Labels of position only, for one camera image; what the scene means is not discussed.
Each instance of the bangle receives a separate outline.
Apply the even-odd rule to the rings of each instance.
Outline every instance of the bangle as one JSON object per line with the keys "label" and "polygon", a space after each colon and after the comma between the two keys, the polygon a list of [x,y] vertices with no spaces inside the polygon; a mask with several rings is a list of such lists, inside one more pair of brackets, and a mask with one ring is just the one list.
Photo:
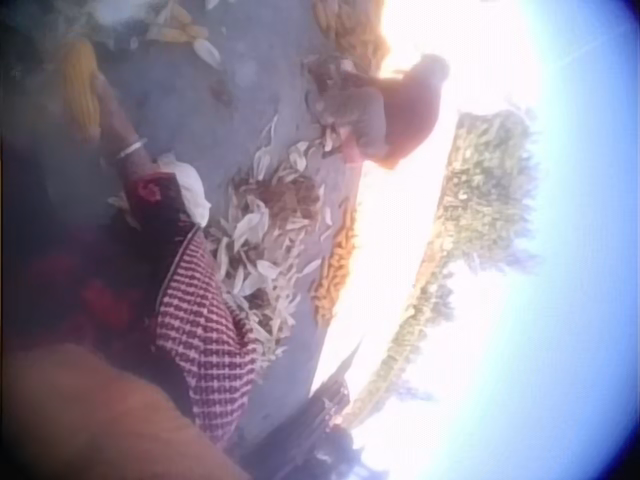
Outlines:
{"label": "bangle", "polygon": [[131,145],[129,145],[127,148],[125,148],[123,151],[121,151],[118,155],[116,155],[115,159],[116,160],[120,160],[121,158],[126,157],[130,153],[135,152],[137,149],[142,147],[145,143],[147,143],[147,139],[146,138],[141,138],[137,142],[134,142]]}

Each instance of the ground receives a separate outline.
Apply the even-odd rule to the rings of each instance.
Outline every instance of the ground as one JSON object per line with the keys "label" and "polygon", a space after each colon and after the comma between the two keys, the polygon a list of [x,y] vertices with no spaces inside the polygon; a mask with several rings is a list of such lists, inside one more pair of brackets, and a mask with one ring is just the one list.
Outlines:
{"label": "ground", "polygon": [[[308,84],[301,60],[330,46],[314,22],[310,1],[222,1],[209,12],[203,3],[181,2],[196,24],[209,29],[223,72],[199,60],[188,44],[141,42],[133,51],[117,52],[99,48],[98,57],[134,125],[148,138],[149,151],[173,150],[179,160],[195,166],[216,215],[226,210],[229,178],[251,164],[260,134],[276,112],[275,152],[318,136],[304,106]],[[117,183],[100,166],[99,152],[79,144],[68,131],[54,79],[55,72],[45,72],[30,80],[26,98],[16,98],[15,104],[10,99],[18,107],[9,128],[43,162],[58,211],[72,222],[100,222],[110,214],[106,200],[117,192]],[[230,105],[212,94],[212,87],[221,85],[228,88]],[[346,171],[337,158],[310,168],[327,183],[334,208],[357,185],[358,171]],[[311,239],[302,262],[320,255],[319,242]],[[301,290],[306,292],[310,281],[301,281]],[[308,298],[295,318],[288,350],[254,388],[239,428],[243,443],[266,434],[309,394],[324,333],[315,325]]]}

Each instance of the checkered garment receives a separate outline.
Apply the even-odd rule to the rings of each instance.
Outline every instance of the checkered garment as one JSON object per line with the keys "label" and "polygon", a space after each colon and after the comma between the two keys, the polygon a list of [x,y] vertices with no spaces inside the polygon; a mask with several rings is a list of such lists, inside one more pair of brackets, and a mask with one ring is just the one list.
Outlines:
{"label": "checkered garment", "polygon": [[251,326],[222,296],[202,230],[185,240],[160,291],[156,343],[182,368],[196,425],[216,444],[233,433],[255,380]]}

